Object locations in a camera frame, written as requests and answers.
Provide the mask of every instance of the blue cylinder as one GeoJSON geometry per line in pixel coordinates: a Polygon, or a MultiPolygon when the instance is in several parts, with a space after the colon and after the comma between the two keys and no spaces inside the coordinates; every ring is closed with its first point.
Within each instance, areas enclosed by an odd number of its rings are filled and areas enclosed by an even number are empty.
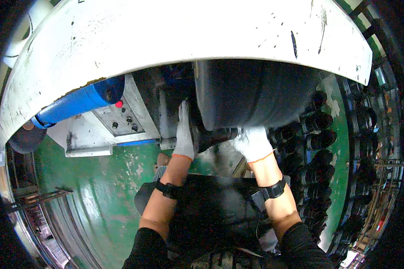
{"type": "Polygon", "coordinates": [[[123,96],[124,75],[77,89],[42,109],[31,121],[38,128],[46,129],[70,117],[112,105],[123,96]]]}

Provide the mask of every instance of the person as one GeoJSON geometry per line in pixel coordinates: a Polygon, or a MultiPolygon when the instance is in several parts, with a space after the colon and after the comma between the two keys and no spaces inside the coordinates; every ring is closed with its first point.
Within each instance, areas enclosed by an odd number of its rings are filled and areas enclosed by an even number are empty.
{"type": "MultiPolygon", "coordinates": [[[[177,145],[160,179],[162,184],[182,186],[194,159],[188,115],[187,103],[183,101],[179,107],[177,145]]],[[[245,128],[231,143],[247,159],[259,187],[273,186],[282,179],[264,127],[245,128]]],[[[174,267],[173,261],[167,257],[165,242],[176,204],[176,200],[165,197],[158,189],[153,190],[124,269],[174,267]]],[[[333,268],[323,250],[313,242],[307,226],[301,222],[287,184],[282,195],[265,201],[265,207],[281,243],[282,260],[289,268],[333,268]]]]}

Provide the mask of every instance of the hand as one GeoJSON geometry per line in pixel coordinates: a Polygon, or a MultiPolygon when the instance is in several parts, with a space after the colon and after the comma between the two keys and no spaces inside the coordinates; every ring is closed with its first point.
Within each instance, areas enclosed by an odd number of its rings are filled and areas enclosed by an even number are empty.
{"type": "Polygon", "coordinates": [[[192,136],[190,134],[189,126],[189,107],[187,101],[181,102],[178,109],[178,117],[180,122],[177,127],[177,145],[172,153],[176,156],[184,156],[191,161],[195,158],[195,152],[193,148],[192,136]]]}
{"type": "Polygon", "coordinates": [[[264,159],[273,149],[266,137],[265,127],[247,127],[232,140],[233,146],[242,153],[248,163],[264,159]]]}

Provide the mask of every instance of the wristwatch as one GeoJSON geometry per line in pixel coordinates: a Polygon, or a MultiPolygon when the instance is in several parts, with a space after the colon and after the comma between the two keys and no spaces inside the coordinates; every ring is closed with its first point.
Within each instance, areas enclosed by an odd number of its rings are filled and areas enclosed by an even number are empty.
{"type": "Polygon", "coordinates": [[[260,212],[265,212],[265,201],[270,198],[277,198],[284,193],[285,180],[281,179],[270,187],[259,188],[259,191],[251,195],[251,199],[260,212]]]}
{"type": "Polygon", "coordinates": [[[168,197],[173,200],[178,200],[182,194],[183,187],[175,186],[170,183],[166,185],[161,183],[160,180],[156,183],[156,189],[163,192],[163,196],[168,197]]]}
{"type": "Polygon", "coordinates": [[[263,195],[264,200],[270,198],[277,198],[284,193],[285,180],[281,179],[279,182],[272,186],[261,188],[260,192],[263,195]]]}

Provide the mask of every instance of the black sleeve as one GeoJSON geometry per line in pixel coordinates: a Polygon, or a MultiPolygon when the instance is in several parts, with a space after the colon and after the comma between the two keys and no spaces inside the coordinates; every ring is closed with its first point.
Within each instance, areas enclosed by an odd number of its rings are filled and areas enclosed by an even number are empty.
{"type": "Polygon", "coordinates": [[[285,232],[281,256],[289,268],[334,268],[326,253],[313,242],[307,225],[302,222],[285,232]]]}
{"type": "Polygon", "coordinates": [[[132,252],[123,265],[123,269],[130,268],[171,268],[166,243],[160,234],[150,228],[138,229],[132,252]]]}

